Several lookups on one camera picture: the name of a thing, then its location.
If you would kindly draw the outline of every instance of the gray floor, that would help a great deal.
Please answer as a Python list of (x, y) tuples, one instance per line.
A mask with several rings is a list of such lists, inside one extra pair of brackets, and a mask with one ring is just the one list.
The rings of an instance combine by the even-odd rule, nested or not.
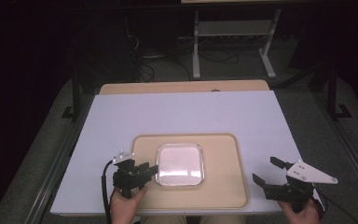
[[(211, 63), (201, 59), (201, 80), (261, 78), (270, 86), (278, 84), (299, 72), (287, 68), (295, 46), (295, 40), (273, 42), (269, 57), (277, 74), (276, 79), (267, 78), (258, 56), (257, 44), (253, 44), (240, 54), (240, 61), (236, 64)], [(191, 72), (191, 54), (185, 54), (180, 60)], [(155, 70), (154, 81), (188, 80), (185, 68), (179, 63), (157, 61), (147, 65)], [(309, 81), (310, 77), (306, 77), (286, 90), (275, 91), (278, 101), (303, 160), (339, 180), (337, 185), (319, 185), (320, 189), (358, 218), (358, 177), (346, 148), (337, 135), (338, 126), (358, 153), (358, 101), (351, 87), (339, 79), (337, 103), (344, 104), (353, 118), (339, 119), (335, 123), (325, 115), (324, 105), (320, 103), (325, 98), (325, 91), (308, 91)], [(24, 223), (27, 220), (65, 136), (74, 125), (71, 120), (61, 118), (68, 105), (71, 105), (70, 82), (57, 96), (39, 135), (0, 204), (0, 223)], [(48, 206), (52, 200), (53, 196), (46, 202)], [(44, 212), (42, 223), (104, 223), (103, 217), (59, 217), (48, 210), (47, 208)], [(247, 217), (247, 223), (286, 223), (286, 220), (282, 214), (274, 214)], [(354, 222), (330, 204), (322, 223)]]

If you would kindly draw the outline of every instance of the background desk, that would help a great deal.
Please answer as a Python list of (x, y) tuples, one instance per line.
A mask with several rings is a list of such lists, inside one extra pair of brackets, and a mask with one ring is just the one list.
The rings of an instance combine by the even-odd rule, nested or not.
[[(285, 161), (295, 161), (300, 158), (274, 92), (268, 91), (267, 85), (262, 85), (259, 81), (167, 83), (167, 85), (177, 85), (178, 88), (184, 87), (185, 84), (205, 85), (213, 87), (214, 90), (219, 84), (222, 86), (220, 89), (226, 89), (228, 84), (233, 86), (242, 84), (245, 88), (255, 83), (261, 84), (264, 89), (143, 94), (133, 92), (96, 96), (50, 210), (51, 213), (67, 216), (103, 214), (100, 179), (104, 165), (121, 149), (131, 151), (132, 142), (138, 135), (161, 133), (235, 135), (248, 180), (250, 201), (242, 209), (140, 210), (138, 215), (260, 214), (280, 211), (275, 202), (265, 199), (263, 190), (252, 181), (252, 173), (256, 173), (270, 183), (283, 184), (286, 181), (285, 171), (270, 164), (269, 157), (277, 156)], [(125, 85), (130, 89), (133, 85), (143, 85), (148, 88), (150, 85), (162, 84), (117, 86)], [(102, 92), (107, 93), (106, 88), (103, 88)], [(114, 169), (110, 169), (107, 176), (112, 176), (113, 172)], [(111, 179), (108, 180), (108, 190), (111, 191), (113, 188)]]

